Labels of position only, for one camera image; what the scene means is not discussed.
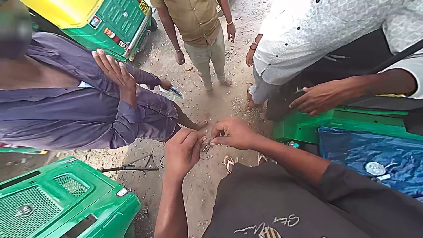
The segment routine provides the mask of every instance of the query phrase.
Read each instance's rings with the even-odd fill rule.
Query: khaki pants
[[[225,40],[223,31],[220,29],[216,41],[212,46],[194,47],[185,43],[185,50],[190,56],[192,64],[198,69],[198,74],[204,82],[207,90],[212,89],[212,77],[210,75],[210,60],[213,63],[217,79],[224,83],[225,79]]]

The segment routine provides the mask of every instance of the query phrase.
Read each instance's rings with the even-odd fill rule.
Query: auto rickshaw
[[[68,157],[0,183],[0,237],[134,238],[140,208],[129,189]]]
[[[102,48],[120,61],[129,60],[147,30],[157,29],[144,0],[22,0],[33,23],[82,46]]]

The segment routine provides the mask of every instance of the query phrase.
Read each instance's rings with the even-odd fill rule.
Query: blue tarp
[[[368,177],[365,166],[375,161],[387,168],[390,179],[381,183],[423,199],[423,141],[383,136],[361,131],[319,128],[322,157],[341,163]]]

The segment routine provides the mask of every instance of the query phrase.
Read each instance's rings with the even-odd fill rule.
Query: green metal panel
[[[104,49],[108,55],[118,60],[125,61],[126,59],[122,56],[125,49],[104,34],[103,29],[106,27],[116,32],[116,29],[112,28],[104,21],[100,23],[97,28],[98,30],[94,30],[90,25],[86,25],[83,28],[62,29],[62,31],[89,50],[96,50],[97,48]]]
[[[90,214],[97,221],[79,237],[123,237],[141,204],[133,193],[116,196],[122,188],[73,157],[0,183],[0,237],[60,237]]]
[[[317,144],[319,127],[331,127],[351,131],[367,131],[375,134],[423,140],[423,136],[408,133],[401,115],[403,111],[369,111],[335,108],[317,116],[292,111],[273,126],[273,137],[278,142],[303,141]]]
[[[130,42],[145,17],[139,4],[137,0],[105,0],[96,15],[114,28],[122,41]]]
[[[87,24],[82,28],[61,30],[89,50],[101,48],[114,58],[125,61],[126,58],[122,56],[125,53],[125,49],[109,38],[104,33],[104,29],[109,28],[123,42],[132,41],[145,17],[145,14],[139,7],[138,1],[105,0],[96,12],[96,16],[102,20],[97,29]],[[148,24],[143,31],[146,31],[150,25],[151,23]],[[143,33],[137,41],[139,42],[144,35]]]

